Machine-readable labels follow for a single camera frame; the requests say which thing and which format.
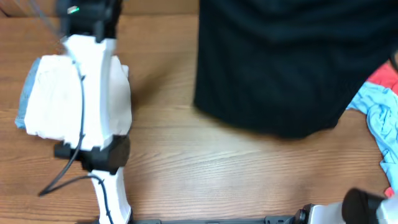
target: light blue cloth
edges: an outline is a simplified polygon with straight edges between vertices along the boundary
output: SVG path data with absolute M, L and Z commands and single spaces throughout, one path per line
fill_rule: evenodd
M 380 165 L 398 192 L 398 96 L 389 88 L 366 82 L 347 109 L 368 115 L 369 130 L 384 156 Z
M 19 98 L 19 109 L 18 109 L 17 118 L 15 119 L 15 124 L 17 125 L 18 128 L 21 129 L 26 128 L 24 120 L 26 115 L 27 102 L 29 101 L 30 94 L 32 93 L 39 65 L 40 65 L 40 59 L 38 58 L 33 63 L 32 68 L 30 69 L 25 79 L 25 84 L 22 89 L 21 97 Z

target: black fabric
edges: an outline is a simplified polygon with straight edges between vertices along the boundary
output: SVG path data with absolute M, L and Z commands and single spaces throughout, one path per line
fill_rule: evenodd
M 201 0 L 195 105 L 303 138 L 336 126 L 396 49 L 395 0 Z

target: wood grain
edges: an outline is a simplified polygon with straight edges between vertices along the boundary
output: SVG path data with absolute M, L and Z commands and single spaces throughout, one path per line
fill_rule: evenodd
M 117 54 L 131 69 L 134 102 L 127 197 L 135 218 L 260 218 L 307 203 L 342 200 L 352 187 L 388 187 L 365 116 L 347 111 L 337 128 L 282 141 L 227 127 L 192 108 L 196 16 L 122 17 Z M 66 161 L 54 141 L 14 124 L 35 58 L 57 53 L 39 21 L 0 20 L 0 223 L 74 223 L 98 215 L 90 181 L 38 198 Z M 84 172 L 74 164 L 65 177 Z
M 0 1 L 0 8 L 12 17 L 37 16 L 30 0 Z M 35 0 L 37 5 L 48 16 L 56 16 L 55 3 L 57 0 Z M 143 14 L 197 14 L 199 0 L 125 0 L 123 2 L 124 15 Z

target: blurry black object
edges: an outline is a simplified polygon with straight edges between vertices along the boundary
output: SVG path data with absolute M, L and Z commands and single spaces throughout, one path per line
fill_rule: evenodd
M 195 105 L 239 128 L 334 128 L 396 49 L 395 0 L 202 0 Z

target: robotic arm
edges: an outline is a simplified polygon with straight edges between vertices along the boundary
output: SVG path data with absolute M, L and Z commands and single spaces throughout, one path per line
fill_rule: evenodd
M 398 223 L 398 196 L 386 200 L 351 190 L 343 203 L 306 205 L 295 216 L 262 220 L 207 220 L 161 222 L 133 221 L 124 188 L 123 167 L 130 153 L 129 136 L 113 136 L 109 128 L 108 82 L 111 57 L 116 48 L 116 26 L 122 0 L 58 0 L 57 14 L 65 34 L 68 54 L 77 64 L 82 81 L 82 123 L 76 121 L 64 142 L 55 146 L 55 157 L 75 158 L 93 179 L 99 224 L 362 224 Z M 83 128 L 84 137 L 77 135 Z

